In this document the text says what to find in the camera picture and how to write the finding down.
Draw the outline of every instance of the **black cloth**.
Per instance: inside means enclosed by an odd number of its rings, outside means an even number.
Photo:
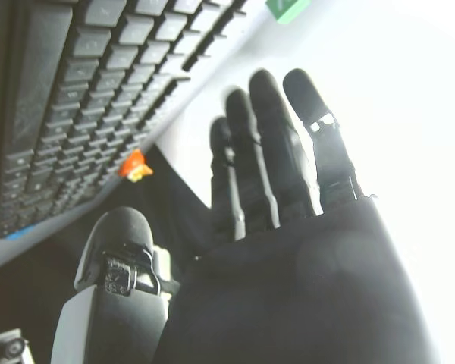
[[[193,263],[154,360],[430,362],[418,304],[370,199],[254,234]]]

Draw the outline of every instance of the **spacebar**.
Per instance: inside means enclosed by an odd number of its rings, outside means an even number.
[[[16,97],[7,138],[9,152],[35,147],[72,14],[72,9],[63,5],[34,4],[31,9],[23,40],[24,53],[15,74]]]

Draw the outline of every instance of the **computer keyboard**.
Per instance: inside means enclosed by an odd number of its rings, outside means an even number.
[[[93,199],[258,0],[0,0],[0,237]]]

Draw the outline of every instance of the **dark floor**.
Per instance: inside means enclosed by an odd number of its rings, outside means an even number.
[[[155,243],[182,271],[209,249],[209,210],[165,161],[157,148],[147,155],[155,174],[123,182],[98,208],[0,268],[0,332],[21,328],[36,363],[49,363],[55,326],[64,303],[74,295],[80,254],[96,220],[117,206],[131,206],[149,221]]]

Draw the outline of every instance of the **robotic hand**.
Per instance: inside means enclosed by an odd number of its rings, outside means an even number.
[[[313,141],[320,203],[296,126],[273,77],[259,71],[249,96],[232,92],[212,125],[218,247],[193,262],[168,320],[148,223],[114,210],[89,238],[54,364],[435,362],[338,122],[303,71],[291,71],[284,90]]]

